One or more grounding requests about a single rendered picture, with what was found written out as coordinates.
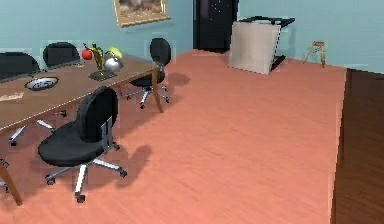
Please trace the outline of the black tall cabinet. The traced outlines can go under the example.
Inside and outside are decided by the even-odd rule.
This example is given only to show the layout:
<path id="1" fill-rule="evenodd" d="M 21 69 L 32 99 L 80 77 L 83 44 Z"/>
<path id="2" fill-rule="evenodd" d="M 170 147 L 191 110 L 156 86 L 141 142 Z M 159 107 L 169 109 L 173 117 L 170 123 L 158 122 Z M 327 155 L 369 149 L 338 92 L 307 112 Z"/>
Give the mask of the black tall cabinet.
<path id="1" fill-rule="evenodd" d="M 193 0 L 193 48 L 225 53 L 230 48 L 232 24 L 239 0 Z"/>

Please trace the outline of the small wooden stool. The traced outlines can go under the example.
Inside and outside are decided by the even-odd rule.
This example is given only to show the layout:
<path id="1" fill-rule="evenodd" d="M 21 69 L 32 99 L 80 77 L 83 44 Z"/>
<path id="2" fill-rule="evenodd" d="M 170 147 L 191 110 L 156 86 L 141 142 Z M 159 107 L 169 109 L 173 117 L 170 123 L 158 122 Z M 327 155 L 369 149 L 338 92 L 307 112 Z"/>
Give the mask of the small wooden stool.
<path id="1" fill-rule="evenodd" d="M 325 56 L 325 43 L 323 41 L 313 41 L 311 46 L 309 47 L 304 62 L 307 62 L 309 58 L 318 53 L 320 57 L 320 62 L 322 67 L 326 65 L 326 56 Z"/>

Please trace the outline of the yellow green round fruit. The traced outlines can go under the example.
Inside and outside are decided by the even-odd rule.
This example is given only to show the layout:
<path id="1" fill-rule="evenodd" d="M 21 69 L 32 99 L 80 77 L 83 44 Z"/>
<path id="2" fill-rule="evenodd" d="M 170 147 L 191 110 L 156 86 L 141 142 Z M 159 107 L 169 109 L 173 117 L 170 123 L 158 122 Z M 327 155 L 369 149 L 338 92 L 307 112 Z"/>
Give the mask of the yellow green round fruit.
<path id="1" fill-rule="evenodd" d="M 108 52 L 115 58 L 121 59 L 123 57 L 122 52 L 117 47 L 109 47 Z"/>

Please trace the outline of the green yellow statuette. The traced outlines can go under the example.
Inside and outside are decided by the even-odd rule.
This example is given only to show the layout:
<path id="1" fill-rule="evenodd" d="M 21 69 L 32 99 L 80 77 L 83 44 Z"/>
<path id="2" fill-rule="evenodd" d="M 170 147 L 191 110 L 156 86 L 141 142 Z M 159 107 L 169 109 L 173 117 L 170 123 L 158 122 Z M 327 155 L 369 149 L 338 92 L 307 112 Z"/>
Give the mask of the green yellow statuette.
<path id="1" fill-rule="evenodd" d="M 97 70 L 89 75 L 91 79 L 96 81 L 103 81 L 116 76 L 114 72 L 107 71 L 104 68 L 104 51 L 100 47 L 98 47 L 95 42 L 92 43 L 91 47 L 88 47 L 86 44 L 84 44 L 84 47 L 86 50 L 91 51 L 93 58 L 96 62 Z"/>

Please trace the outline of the brown wooden table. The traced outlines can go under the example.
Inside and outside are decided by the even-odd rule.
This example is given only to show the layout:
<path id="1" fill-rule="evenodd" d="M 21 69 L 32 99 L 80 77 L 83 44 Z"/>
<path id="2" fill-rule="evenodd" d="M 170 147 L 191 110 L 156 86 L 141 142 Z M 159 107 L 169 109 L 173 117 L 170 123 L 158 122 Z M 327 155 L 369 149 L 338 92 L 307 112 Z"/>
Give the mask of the brown wooden table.
<path id="1" fill-rule="evenodd" d="M 154 62 L 133 56 L 124 57 L 122 64 L 123 67 L 114 72 L 115 77 L 103 81 L 95 81 L 89 77 L 96 71 L 96 64 L 85 62 L 81 66 L 66 65 L 0 83 L 0 178 L 4 180 L 6 190 L 18 205 L 22 203 L 22 199 L 14 183 L 15 176 L 4 167 L 8 133 L 62 110 L 73 107 L 78 110 L 84 98 L 99 87 L 110 87 L 117 93 L 118 88 L 129 82 L 147 75 L 154 77 L 159 71 L 159 66 Z M 32 91 L 24 87 L 32 79 L 41 77 L 57 77 L 59 81 L 54 87 L 42 91 Z M 112 136 L 119 145 L 120 137 L 116 134 L 114 125 Z"/>

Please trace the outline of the silver metal kettle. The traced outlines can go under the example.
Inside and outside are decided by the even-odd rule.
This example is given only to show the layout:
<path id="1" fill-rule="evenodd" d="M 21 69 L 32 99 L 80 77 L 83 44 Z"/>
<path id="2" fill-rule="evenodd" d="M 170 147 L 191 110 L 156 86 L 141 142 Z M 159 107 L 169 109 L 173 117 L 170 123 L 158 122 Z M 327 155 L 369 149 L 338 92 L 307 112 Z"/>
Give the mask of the silver metal kettle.
<path id="1" fill-rule="evenodd" d="M 111 71 L 111 72 L 119 71 L 122 67 L 123 67 L 123 64 L 120 62 L 118 58 L 111 57 L 104 62 L 104 69 L 107 71 Z"/>

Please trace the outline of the white panel black frame shelf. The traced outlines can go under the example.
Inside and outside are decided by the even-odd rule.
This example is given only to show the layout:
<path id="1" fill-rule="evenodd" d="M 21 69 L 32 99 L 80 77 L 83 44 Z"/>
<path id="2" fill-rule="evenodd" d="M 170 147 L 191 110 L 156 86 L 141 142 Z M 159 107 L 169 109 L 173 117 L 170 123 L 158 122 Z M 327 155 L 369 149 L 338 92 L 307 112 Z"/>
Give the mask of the white panel black frame shelf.
<path id="1" fill-rule="evenodd" d="M 277 55 L 281 30 L 294 18 L 253 16 L 232 25 L 228 66 L 268 75 L 286 58 Z"/>

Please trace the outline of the black swivel office chair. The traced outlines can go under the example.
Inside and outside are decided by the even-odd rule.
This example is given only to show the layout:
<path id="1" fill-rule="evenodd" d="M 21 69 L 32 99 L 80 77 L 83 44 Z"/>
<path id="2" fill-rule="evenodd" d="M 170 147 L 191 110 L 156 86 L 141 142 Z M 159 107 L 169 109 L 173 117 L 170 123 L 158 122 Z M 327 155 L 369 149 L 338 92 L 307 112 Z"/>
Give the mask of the black swivel office chair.
<path id="1" fill-rule="evenodd" d="M 83 203 L 83 185 L 91 164 L 115 170 L 124 178 L 127 172 L 122 167 L 99 159 L 110 148 L 120 149 L 112 136 L 117 115 L 118 97 L 112 88 L 102 86 L 86 96 L 78 107 L 76 119 L 58 128 L 38 146 L 42 161 L 60 167 L 45 176 L 46 183 L 53 185 L 57 176 L 78 167 L 74 197 Z"/>
<path id="2" fill-rule="evenodd" d="M 165 66 L 171 61 L 171 46 L 164 38 L 153 38 L 150 43 L 150 56 L 152 60 L 159 66 L 159 71 L 156 73 L 157 83 L 160 84 L 165 80 Z M 145 103 L 150 94 L 153 94 L 152 76 L 147 75 L 130 82 L 135 87 L 140 87 L 140 90 L 129 93 L 126 96 L 130 100 L 134 95 L 141 94 L 140 108 L 145 108 Z"/>
<path id="3" fill-rule="evenodd" d="M 38 73 L 40 67 L 35 58 L 24 52 L 0 53 L 0 83 Z"/>
<path id="4" fill-rule="evenodd" d="M 69 42 L 48 44 L 43 50 L 43 60 L 47 68 L 72 65 L 80 61 L 77 48 Z"/>

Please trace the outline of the gold framed wall picture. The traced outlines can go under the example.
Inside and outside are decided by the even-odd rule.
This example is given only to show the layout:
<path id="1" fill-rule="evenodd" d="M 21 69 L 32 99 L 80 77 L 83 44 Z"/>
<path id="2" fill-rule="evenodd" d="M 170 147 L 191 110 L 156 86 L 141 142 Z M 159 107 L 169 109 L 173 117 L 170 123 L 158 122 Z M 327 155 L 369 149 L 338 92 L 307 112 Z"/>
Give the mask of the gold framed wall picture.
<path id="1" fill-rule="evenodd" d="M 120 28 L 170 20 L 166 0 L 114 0 Z"/>

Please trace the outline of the white patterned plate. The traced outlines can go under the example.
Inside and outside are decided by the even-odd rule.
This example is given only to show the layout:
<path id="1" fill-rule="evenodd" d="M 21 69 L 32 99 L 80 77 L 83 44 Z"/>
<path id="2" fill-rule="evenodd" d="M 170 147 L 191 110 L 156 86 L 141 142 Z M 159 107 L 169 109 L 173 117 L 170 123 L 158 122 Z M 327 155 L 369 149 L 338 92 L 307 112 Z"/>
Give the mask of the white patterned plate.
<path id="1" fill-rule="evenodd" d="M 57 77 L 34 78 L 27 82 L 24 87 L 32 91 L 42 91 L 54 87 L 58 81 Z"/>

